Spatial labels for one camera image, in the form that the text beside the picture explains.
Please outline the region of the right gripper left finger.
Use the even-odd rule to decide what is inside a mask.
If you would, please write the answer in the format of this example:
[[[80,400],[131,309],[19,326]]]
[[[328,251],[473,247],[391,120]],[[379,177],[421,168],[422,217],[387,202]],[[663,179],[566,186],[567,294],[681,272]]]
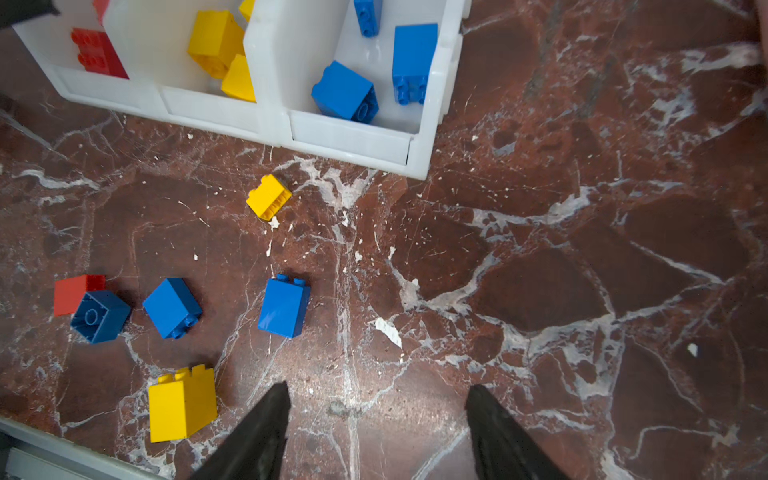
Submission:
[[[274,384],[190,479],[278,479],[290,408],[287,382]]]

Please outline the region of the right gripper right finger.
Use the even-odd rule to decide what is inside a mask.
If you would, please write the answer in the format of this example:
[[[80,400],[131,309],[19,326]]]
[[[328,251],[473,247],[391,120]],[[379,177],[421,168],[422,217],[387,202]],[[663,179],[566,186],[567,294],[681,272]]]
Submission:
[[[568,479],[483,385],[465,403],[479,479]]]

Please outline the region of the blue lego brick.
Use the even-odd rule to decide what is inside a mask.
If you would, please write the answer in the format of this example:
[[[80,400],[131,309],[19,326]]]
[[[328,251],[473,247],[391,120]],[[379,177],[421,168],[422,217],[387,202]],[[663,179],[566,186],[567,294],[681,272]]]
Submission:
[[[323,115],[370,124],[379,110],[371,81],[333,61],[323,71],[311,95]]]
[[[306,280],[279,274],[267,282],[258,328],[288,339],[299,336],[309,303]]]
[[[165,279],[143,302],[163,339],[180,339],[194,326],[202,308],[182,278]]]
[[[379,34],[382,0],[354,0],[356,17],[361,34],[373,38]]]
[[[424,104],[438,33],[437,23],[395,28],[392,83],[399,105]]]

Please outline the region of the blue lego brick low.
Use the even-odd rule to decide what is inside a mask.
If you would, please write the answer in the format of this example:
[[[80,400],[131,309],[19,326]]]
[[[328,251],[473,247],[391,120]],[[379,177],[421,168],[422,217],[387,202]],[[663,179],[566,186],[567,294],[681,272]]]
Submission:
[[[70,326],[89,343],[115,340],[132,308],[111,291],[86,292]]]

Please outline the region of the red lego brick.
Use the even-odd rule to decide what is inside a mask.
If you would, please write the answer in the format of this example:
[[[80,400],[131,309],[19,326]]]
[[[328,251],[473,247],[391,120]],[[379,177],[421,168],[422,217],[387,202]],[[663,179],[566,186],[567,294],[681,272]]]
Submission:
[[[86,71],[128,79],[128,75],[105,32],[73,28],[70,36],[79,50],[77,60]]]
[[[54,287],[54,315],[71,315],[79,307],[86,292],[105,289],[104,275],[81,275],[57,280]]]

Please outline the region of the small yellow lego brick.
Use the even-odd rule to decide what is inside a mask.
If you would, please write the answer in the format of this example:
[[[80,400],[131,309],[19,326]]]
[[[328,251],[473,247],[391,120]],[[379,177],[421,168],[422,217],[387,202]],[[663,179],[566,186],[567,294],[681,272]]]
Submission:
[[[292,197],[292,193],[272,174],[261,179],[260,185],[248,194],[246,204],[261,219],[272,220]]]

